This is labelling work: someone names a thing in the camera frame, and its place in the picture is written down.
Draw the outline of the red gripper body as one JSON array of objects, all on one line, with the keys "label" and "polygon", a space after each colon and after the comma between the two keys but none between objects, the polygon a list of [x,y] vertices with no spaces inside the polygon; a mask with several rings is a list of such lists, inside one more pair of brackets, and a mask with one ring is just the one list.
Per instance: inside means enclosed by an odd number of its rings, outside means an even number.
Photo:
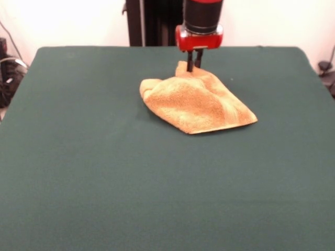
[{"label": "red gripper body", "polygon": [[216,49],[223,40],[223,26],[219,24],[215,32],[197,35],[186,30],[184,25],[178,25],[175,29],[177,47],[182,51],[194,51],[197,49]]}]

